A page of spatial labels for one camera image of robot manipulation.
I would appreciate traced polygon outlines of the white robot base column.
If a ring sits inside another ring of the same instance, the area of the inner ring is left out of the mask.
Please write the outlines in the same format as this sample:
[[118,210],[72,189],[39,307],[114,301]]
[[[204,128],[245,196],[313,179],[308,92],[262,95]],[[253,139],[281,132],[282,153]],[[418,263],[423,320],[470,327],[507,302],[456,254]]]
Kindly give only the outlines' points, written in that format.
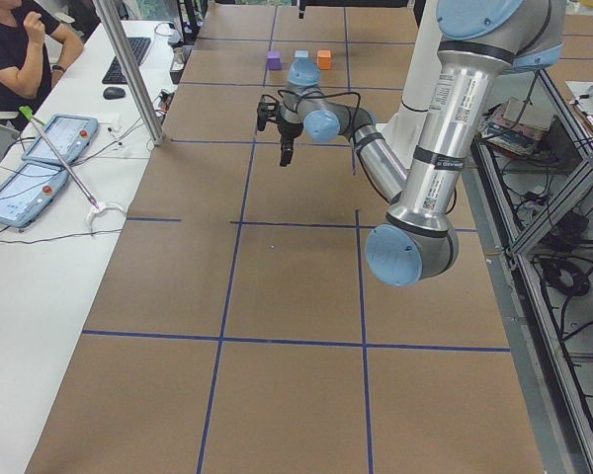
[[407,150],[417,144],[439,79],[441,62],[437,51],[442,32],[436,15],[437,5],[437,0],[424,3],[401,104],[386,124],[379,124],[386,142],[395,149]]

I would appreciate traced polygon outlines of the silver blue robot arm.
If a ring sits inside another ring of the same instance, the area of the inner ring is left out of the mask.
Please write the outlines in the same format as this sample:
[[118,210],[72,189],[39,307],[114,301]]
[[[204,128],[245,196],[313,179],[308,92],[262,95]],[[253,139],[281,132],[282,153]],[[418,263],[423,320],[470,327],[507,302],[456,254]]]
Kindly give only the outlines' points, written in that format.
[[394,286],[437,276],[458,255],[447,207],[492,84],[554,64],[564,18],[561,1],[428,1],[401,106],[387,124],[333,102],[305,58],[292,64],[283,98],[259,104],[258,121],[276,123],[283,164],[302,133],[318,143],[345,137],[388,205],[385,223],[367,239],[371,272]]

